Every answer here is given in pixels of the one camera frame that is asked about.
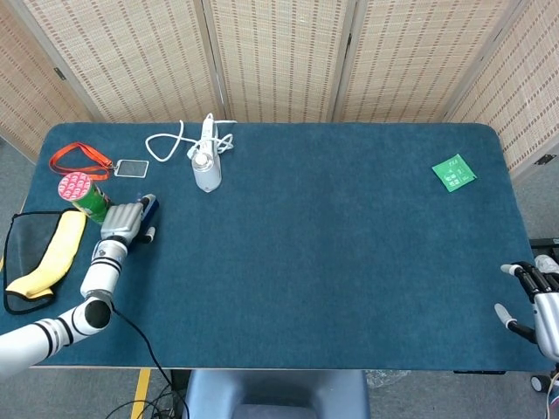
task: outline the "gray chair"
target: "gray chair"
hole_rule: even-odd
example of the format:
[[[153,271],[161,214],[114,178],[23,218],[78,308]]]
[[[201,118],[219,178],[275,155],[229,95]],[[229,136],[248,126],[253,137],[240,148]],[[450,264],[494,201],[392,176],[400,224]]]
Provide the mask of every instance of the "gray chair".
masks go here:
[[[361,370],[195,370],[186,402],[190,419],[370,418]]]

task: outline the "wheel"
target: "wheel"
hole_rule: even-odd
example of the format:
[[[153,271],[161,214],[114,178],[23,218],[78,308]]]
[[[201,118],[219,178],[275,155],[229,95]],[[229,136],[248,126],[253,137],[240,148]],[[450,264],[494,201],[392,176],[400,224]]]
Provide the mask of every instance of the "wheel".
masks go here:
[[[547,393],[551,385],[551,379],[547,375],[532,375],[530,384],[534,391],[538,393]]]

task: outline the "white cable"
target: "white cable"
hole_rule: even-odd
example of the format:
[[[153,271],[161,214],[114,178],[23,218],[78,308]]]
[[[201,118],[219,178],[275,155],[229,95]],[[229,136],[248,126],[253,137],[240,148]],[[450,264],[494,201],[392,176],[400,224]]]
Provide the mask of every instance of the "white cable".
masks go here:
[[[551,403],[549,402],[549,395],[551,395],[551,392],[553,391],[553,387],[556,384],[557,378],[559,378],[559,373],[555,374],[553,376],[553,378],[551,379],[551,383],[549,384],[548,394],[545,398],[545,406],[546,406],[546,416],[545,417],[546,417],[546,419],[551,419],[551,412],[550,412],[550,409],[549,409],[549,405]]]
[[[181,141],[187,141],[187,142],[192,142],[193,145],[192,147],[190,147],[187,156],[189,157],[189,159],[192,158],[192,155],[194,154],[194,151],[200,147],[200,142],[201,141],[215,141],[217,143],[217,152],[219,154],[222,154],[224,151],[227,150],[231,150],[233,148],[233,134],[227,134],[224,138],[205,138],[205,139],[200,139],[200,140],[193,140],[191,138],[186,138],[183,137],[183,133],[184,133],[184,122],[183,120],[179,120],[179,123],[181,124],[181,128],[179,129],[178,135],[173,135],[173,134],[166,134],[166,133],[160,133],[160,134],[153,134],[150,135],[148,138],[146,138],[145,144],[146,144],[146,149],[148,150],[148,152],[152,155],[152,157],[154,159],[156,159],[157,161],[164,163],[166,161],[168,161],[173,154],[176,151],[176,148],[178,147],[178,145],[181,143]],[[237,122],[235,120],[214,120],[214,124],[236,124]],[[164,157],[161,158],[158,155],[156,155],[154,153],[154,151],[151,149],[151,147],[149,146],[149,142],[152,141],[154,138],[160,138],[160,137],[167,137],[167,138],[174,138],[175,139],[175,144],[173,145],[173,148],[171,149],[171,151],[169,152],[169,154]]]

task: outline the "green packet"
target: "green packet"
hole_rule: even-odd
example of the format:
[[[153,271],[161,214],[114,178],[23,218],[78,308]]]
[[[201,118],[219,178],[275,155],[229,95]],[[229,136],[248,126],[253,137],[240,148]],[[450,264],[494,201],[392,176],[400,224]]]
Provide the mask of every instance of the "green packet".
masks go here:
[[[453,192],[477,178],[461,155],[455,155],[447,161],[433,166],[432,169],[449,192]]]

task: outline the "red lanyard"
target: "red lanyard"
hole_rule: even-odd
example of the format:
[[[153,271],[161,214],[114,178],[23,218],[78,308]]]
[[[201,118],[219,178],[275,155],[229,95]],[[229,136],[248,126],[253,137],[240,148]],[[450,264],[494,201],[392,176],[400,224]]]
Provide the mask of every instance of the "red lanyard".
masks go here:
[[[99,166],[89,166],[87,168],[62,168],[57,163],[66,153],[79,148],[84,155],[89,157],[91,160],[99,163]],[[55,173],[60,175],[67,175],[72,172],[83,172],[89,175],[89,177],[94,181],[105,181],[110,176],[110,170],[113,168],[113,162],[102,155],[95,148],[84,144],[83,142],[73,142],[67,146],[61,148],[57,151],[49,160],[49,167]]]

